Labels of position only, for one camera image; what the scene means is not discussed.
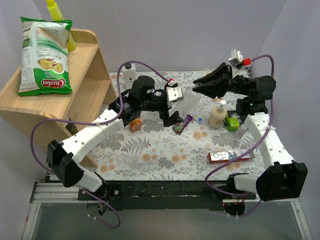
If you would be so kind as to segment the clear bottle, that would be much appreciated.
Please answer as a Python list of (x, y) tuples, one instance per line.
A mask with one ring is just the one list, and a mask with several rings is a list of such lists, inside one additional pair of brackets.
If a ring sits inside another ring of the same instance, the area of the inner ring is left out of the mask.
[(174, 108), (173, 112), (178, 111), (180, 116), (185, 116), (198, 104), (201, 99), (201, 94), (193, 91), (193, 88), (188, 88), (183, 93), (183, 100), (179, 101)]

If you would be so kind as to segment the orange soda bottle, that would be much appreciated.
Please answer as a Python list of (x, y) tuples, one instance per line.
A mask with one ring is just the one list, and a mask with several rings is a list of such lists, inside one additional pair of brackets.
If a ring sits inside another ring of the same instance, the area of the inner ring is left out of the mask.
[(140, 119), (135, 119), (135, 120), (130, 122), (129, 126), (130, 126), (130, 129), (133, 132), (136, 132), (136, 131), (139, 131), (141, 129), (142, 122), (140, 121)]

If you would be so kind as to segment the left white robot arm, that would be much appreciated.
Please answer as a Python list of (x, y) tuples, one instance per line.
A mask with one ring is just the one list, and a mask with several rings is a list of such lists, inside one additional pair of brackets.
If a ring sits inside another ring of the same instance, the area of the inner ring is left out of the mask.
[(139, 76), (131, 89), (123, 91), (91, 125), (61, 142), (48, 144), (49, 168), (64, 187), (85, 188), (95, 200), (103, 199), (107, 193), (104, 180), (80, 164), (95, 146), (139, 118), (143, 111), (158, 112), (164, 127), (182, 121), (178, 111), (169, 113), (173, 103), (183, 100), (182, 88), (177, 83), (166, 84), (163, 89), (154, 87), (151, 77)]

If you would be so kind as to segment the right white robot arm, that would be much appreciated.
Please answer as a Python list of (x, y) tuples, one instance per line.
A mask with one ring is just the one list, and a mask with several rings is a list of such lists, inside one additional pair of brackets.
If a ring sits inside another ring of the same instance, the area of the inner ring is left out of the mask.
[(254, 148), (258, 148), (264, 162), (265, 170), (261, 175), (231, 174), (223, 194), (232, 199), (257, 194), (264, 202), (298, 198), (308, 169), (288, 153), (273, 128), (273, 116), (268, 114), (265, 102), (273, 98), (275, 79), (269, 75), (233, 76), (231, 65), (223, 62), (193, 84), (194, 92), (212, 99), (223, 97), (227, 92), (245, 96), (237, 99), (236, 113), (254, 138)]

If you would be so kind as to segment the cream lotion pump bottle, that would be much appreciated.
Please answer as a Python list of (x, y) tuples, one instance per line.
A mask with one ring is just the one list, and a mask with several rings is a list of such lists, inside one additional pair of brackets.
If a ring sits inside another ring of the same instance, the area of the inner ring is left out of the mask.
[(227, 116), (227, 102), (221, 100), (218, 105), (214, 106), (208, 117), (208, 125), (211, 128), (218, 129), (223, 125), (223, 121)]

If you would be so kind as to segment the floral table mat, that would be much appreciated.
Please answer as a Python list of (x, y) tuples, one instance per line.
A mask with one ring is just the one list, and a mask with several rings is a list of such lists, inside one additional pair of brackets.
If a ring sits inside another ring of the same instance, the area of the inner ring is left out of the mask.
[(256, 143), (249, 131), (241, 138), (225, 127), (208, 125), (208, 117), (218, 99), (202, 96), (190, 111), (193, 120), (181, 134), (164, 127), (156, 112), (142, 112), (142, 126), (132, 131), (126, 126), (95, 146), (81, 165), (106, 180), (225, 180), (232, 173), (259, 175), (264, 161), (259, 149), (247, 162), (235, 162), (219, 171), (209, 164), (209, 152), (247, 150)]

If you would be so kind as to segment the purple candy bar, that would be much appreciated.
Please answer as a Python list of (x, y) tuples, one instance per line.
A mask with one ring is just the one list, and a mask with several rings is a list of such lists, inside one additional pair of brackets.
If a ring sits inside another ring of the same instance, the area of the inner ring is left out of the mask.
[(175, 133), (181, 134), (183, 130), (186, 128), (186, 126), (193, 120), (193, 117), (189, 114), (187, 114), (182, 122), (176, 123), (172, 129)]

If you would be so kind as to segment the black green box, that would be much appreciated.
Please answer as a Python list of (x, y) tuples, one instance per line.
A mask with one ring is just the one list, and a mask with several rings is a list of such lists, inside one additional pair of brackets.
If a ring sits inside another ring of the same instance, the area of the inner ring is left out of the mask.
[(235, 110), (232, 110), (232, 111), (230, 112), (230, 117), (231, 117), (231, 118), (234, 118), (234, 119), (237, 119), (238, 121), (241, 120), (241, 117), (237, 114), (237, 112), (236, 112)]

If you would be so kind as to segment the green small box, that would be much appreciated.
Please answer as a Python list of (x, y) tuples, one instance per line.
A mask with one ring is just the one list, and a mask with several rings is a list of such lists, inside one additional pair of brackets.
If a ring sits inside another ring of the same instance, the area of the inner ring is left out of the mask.
[(223, 120), (223, 124), (229, 132), (235, 132), (240, 127), (238, 119), (236, 117), (230, 117), (228, 114)]

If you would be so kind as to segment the red white toothpaste box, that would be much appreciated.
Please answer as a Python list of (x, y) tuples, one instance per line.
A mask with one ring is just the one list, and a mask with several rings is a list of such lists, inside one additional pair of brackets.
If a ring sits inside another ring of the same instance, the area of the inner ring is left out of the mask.
[(209, 164), (224, 164), (244, 154), (246, 149), (212, 151), (207, 155)]

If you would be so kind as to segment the wooden shelf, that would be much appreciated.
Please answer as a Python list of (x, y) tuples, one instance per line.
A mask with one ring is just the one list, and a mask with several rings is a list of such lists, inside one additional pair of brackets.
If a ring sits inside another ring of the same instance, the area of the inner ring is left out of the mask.
[(103, 104), (116, 98), (97, 35), (88, 29), (71, 29), (76, 49), (68, 54), (72, 92), (19, 96), (18, 68), (0, 92), (0, 116), (26, 136), (45, 119), (67, 119), (91, 123)]

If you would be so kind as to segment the dark jar under shelf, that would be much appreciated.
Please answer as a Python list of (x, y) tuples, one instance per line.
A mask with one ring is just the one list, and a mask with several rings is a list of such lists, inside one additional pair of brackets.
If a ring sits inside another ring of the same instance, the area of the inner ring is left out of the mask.
[(71, 135), (75, 135), (79, 132), (77, 126), (74, 124), (74, 123), (67, 123), (65, 125), (65, 128), (68, 130), (68, 132), (71, 134)]

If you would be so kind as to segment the green chips bag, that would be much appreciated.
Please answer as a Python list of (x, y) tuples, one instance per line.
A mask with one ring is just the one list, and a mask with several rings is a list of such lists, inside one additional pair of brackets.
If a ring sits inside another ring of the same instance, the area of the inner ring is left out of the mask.
[(40, 94), (69, 94), (68, 43), (71, 20), (46, 21), (20, 18), (22, 63), (20, 97)]

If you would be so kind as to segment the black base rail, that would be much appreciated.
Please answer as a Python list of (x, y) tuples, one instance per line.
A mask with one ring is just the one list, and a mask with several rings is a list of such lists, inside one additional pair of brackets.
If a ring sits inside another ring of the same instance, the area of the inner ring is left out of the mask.
[(205, 209), (223, 211), (223, 200), (235, 198), (210, 188), (203, 180), (111, 180), (104, 200), (117, 211)]

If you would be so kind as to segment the aluminium frame rail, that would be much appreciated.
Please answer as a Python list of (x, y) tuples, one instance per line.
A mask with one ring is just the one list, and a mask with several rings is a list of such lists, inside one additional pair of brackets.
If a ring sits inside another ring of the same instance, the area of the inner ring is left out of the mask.
[(113, 210), (81, 201), (78, 187), (37, 183), (25, 240), (310, 240), (299, 199), (241, 202), (244, 216), (227, 213), (230, 199), (205, 195), (125, 196)]

